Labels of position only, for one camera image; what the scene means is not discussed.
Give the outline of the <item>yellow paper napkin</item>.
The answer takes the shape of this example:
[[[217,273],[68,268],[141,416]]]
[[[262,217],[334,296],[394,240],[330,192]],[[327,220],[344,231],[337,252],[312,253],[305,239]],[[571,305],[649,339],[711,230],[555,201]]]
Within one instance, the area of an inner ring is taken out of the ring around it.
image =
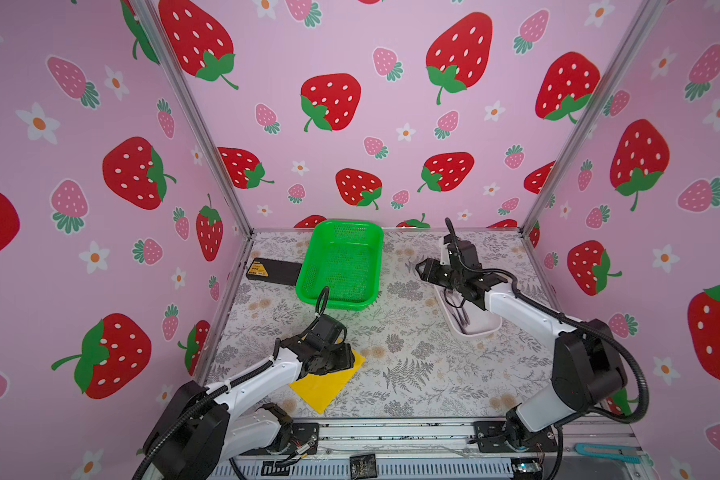
[[[308,375],[289,387],[315,412],[323,414],[340,392],[365,364],[365,357],[353,351],[355,361],[351,369],[324,376]]]

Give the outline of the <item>green plastic basket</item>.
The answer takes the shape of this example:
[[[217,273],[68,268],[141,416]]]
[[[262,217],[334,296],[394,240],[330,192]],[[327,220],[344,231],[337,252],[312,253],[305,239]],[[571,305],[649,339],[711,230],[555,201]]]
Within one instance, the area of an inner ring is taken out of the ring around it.
[[[312,234],[295,291],[304,303],[314,305],[324,288],[327,306],[360,311],[374,303],[380,292],[384,231],[376,224],[327,220]]]

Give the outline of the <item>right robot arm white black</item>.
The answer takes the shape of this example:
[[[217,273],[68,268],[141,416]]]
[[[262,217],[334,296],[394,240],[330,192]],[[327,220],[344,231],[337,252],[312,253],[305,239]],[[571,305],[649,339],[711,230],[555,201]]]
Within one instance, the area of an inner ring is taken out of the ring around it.
[[[587,414],[622,424],[646,416],[645,374],[606,323],[576,320],[525,295],[513,273],[483,267],[475,246],[453,228],[442,238],[440,258],[425,259],[415,270],[423,281],[457,292],[464,303],[515,324],[552,350],[549,385],[506,413],[501,437],[512,449],[528,449],[540,432],[561,429]],[[637,383],[635,409],[617,415],[601,408],[600,402],[626,387],[630,377]]]

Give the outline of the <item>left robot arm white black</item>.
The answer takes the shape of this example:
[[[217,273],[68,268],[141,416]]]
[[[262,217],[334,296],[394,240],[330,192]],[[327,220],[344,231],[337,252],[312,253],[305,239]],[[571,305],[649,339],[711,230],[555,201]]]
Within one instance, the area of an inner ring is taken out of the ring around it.
[[[202,386],[191,380],[173,396],[143,445],[133,477],[150,469],[164,479],[207,479],[224,460],[288,443],[292,420],[274,404],[248,412],[273,391],[307,376],[349,370],[355,357],[344,324],[325,313],[324,287],[314,319],[299,334],[275,342],[273,353],[242,373]]]

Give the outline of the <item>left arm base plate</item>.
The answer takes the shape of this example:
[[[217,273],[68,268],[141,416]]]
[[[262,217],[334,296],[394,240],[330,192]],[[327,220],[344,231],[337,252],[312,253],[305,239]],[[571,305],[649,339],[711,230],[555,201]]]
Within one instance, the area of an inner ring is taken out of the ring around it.
[[[296,422],[283,427],[273,442],[259,450],[262,455],[291,455],[301,447],[307,454],[317,452],[320,425],[315,422]]]

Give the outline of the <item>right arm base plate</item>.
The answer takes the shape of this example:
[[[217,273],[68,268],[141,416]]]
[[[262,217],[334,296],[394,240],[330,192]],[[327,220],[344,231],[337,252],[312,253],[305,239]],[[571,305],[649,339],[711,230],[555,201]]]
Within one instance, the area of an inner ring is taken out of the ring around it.
[[[554,453],[558,447],[550,427],[529,432],[522,425],[484,420],[474,422],[473,428],[468,443],[475,444],[481,453]]]

